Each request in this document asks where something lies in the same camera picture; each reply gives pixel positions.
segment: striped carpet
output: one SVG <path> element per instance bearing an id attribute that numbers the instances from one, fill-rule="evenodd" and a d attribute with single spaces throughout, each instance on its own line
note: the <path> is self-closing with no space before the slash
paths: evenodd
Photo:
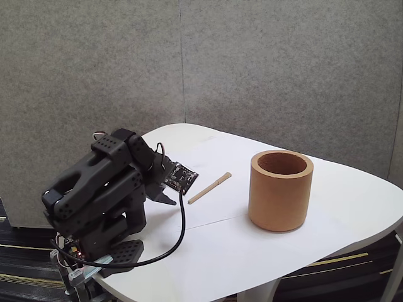
<path id="1" fill-rule="evenodd" d="M 53 230 L 12 228 L 0 200 L 0 301 L 69 301 L 49 259 L 54 237 Z M 399 247 L 393 232 L 362 250 L 304 267 L 281 280 L 274 301 L 377 302 Z M 402 288 L 398 301 L 403 301 Z"/>

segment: gray partition panel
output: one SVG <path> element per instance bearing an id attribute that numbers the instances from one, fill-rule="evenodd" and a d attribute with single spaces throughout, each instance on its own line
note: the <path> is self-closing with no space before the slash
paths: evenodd
<path id="1" fill-rule="evenodd" d="M 388 180 L 403 189 L 403 98 L 400 103 L 395 145 Z"/>
<path id="2" fill-rule="evenodd" d="M 401 0 L 182 0 L 186 121 L 387 177 Z"/>
<path id="3" fill-rule="evenodd" d="M 0 197 L 45 227 L 40 193 L 95 130 L 184 122 L 178 2 L 0 1 Z"/>

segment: brown cylindrical container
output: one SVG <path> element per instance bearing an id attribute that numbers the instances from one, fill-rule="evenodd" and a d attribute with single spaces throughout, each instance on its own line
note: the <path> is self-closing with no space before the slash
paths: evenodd
<path id="1" fill-rule="evenodd" d="M 249 217 L 257 226 L 284 232 L 302 225 L 308 211 L 314 164 L 299 153 L 271 150 L 251 161 Z"/>

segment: circuit board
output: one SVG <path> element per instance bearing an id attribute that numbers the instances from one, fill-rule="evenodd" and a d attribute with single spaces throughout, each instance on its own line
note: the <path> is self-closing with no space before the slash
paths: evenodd
<path id="1" fill-rule="evenodd" d="M 199 174 L 189 170 L 179 162 L 171 162 L 171 164 L 174 164 L 175 166 L 172 172 L 165 179 L 165 184 L 179 192 L 181 190 L 181 183 L 186 180 L 183 190 L 183 195 L 185 195 Z"/>

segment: wooden stick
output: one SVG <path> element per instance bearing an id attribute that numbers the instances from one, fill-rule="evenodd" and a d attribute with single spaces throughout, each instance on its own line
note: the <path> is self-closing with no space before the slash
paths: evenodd
<path id="1" fill-rule="evenodd" d="M 188 204 L 192 204 L 194 203 L 197 199 L 199 199 L 200 197 L 202 197 L 203 195 L 205 195 L 206 193 L 210 192 L 212 189 L 214 189 L 215 187 L 217 187 L 219 184 L 221 184 L 222 182 L 224 182 L 226 179 L 230 178 L 232 175 L 230 172 L 225 173 L 223 176 L 221 176 L 220 178 L 218 178 L 215 182 L 213 182 L 211 185 L 209 185 L 208 187 L 206 187 L 202 192 L 196 194 L 195 196 L 193 196 L 191 199 L 188 200 Z"/>

